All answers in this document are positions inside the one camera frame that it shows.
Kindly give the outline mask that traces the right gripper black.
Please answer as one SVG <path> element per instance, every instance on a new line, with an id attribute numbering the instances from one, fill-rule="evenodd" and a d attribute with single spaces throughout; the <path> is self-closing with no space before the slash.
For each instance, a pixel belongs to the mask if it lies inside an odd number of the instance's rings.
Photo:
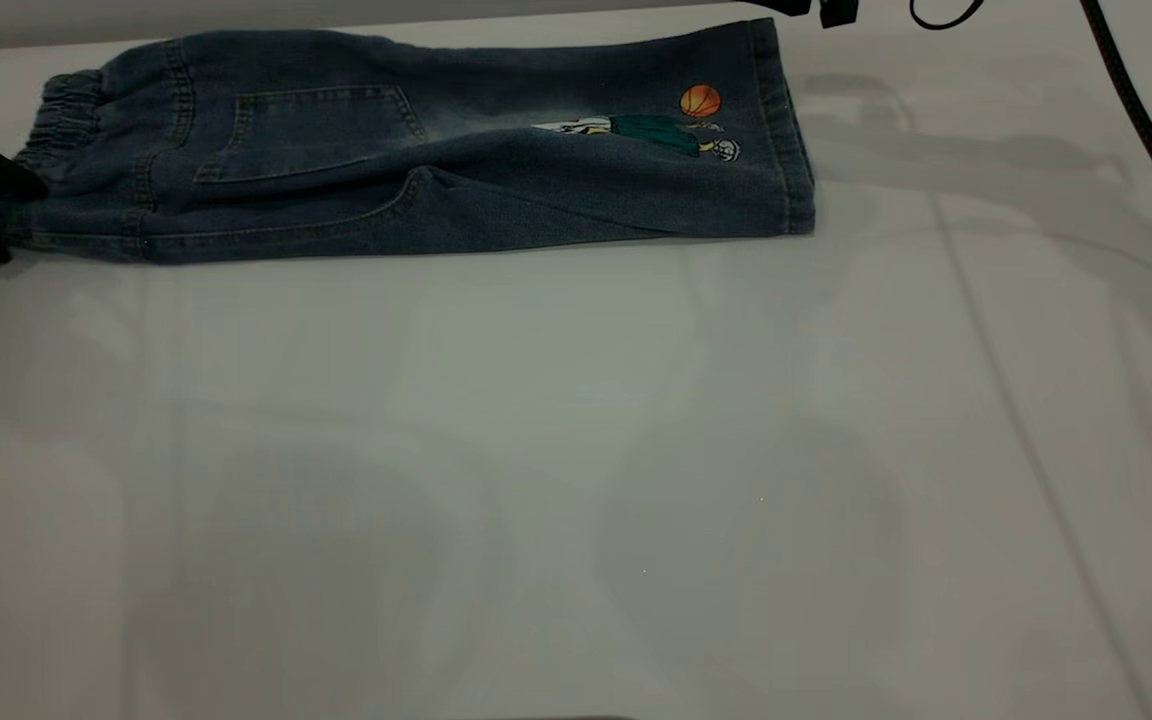
<path id="1" fill-rule="evenodd" d="M 849 26 L 856 22 L 859 12 L 858 0 L 748 0 L 748 3 L 787 15 L 803 17 L 817 12 L 820 26 Z"/>

